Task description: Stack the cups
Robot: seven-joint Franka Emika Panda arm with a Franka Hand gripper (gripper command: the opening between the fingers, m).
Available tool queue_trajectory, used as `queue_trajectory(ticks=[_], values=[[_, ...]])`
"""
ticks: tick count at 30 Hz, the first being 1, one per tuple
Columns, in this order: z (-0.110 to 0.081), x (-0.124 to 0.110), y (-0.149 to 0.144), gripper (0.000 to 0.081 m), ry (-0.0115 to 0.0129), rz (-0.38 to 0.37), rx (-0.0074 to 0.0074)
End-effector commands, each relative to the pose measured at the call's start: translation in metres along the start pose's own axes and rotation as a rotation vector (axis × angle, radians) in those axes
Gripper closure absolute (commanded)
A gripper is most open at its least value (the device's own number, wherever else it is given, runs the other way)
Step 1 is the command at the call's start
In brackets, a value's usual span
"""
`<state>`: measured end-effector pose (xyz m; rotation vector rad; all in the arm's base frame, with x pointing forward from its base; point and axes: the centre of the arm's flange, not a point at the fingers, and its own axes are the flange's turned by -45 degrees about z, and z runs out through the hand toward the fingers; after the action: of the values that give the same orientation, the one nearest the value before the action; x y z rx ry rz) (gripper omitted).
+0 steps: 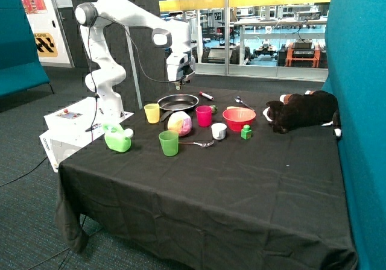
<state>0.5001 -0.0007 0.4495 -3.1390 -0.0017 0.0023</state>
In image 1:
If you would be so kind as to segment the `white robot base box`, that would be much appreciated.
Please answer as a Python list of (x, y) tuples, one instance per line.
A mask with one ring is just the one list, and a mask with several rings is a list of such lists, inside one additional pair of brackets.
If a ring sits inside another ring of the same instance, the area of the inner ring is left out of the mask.
[[(104, 122), (121, 123), (132, 115), (132, 112), (125, 111), (117, 119), (107, 119), (102, 114), (99, 99), (87, 97), (44, 116), (48, 130), (40, 135), (40, 142), (53, 171), (58, 171), (60, 162), (102, 136)], [(101, 126), (85, 132), (94, 124)]]

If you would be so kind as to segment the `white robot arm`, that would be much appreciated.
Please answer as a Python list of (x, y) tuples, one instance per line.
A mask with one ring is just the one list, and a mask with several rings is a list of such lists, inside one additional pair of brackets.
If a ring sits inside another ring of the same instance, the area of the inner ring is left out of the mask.
[(104, 37), (104, 28), (112, 23), (128, 27), (147, 27), (153, 30), (151, 39), (158, 48), (171, 48), (166, 59), (170, 82), (180, 85), (195, 74), (195, 58), (191, 51), (191, 30), (188, 22), (160, 17), (138, 7), (128, 0), (97, 0), (76, 7), (75, 17), (86, 53), (99, 69), (87, 74), (86, 84), (98, 97), (104, 121), (118, 121), (124, 116), (120, 94), (113, 86), (126, 78), (125, 69), (110, 55)]

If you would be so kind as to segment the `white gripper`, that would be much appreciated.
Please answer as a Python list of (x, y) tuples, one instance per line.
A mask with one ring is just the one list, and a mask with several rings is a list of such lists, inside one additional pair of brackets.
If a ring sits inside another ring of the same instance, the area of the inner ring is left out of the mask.
[(176, 89), (189, 83), (195, 75), (195, 58), (191, 51), (172, 52), (166, 59), (168, 81), (176, 83)]

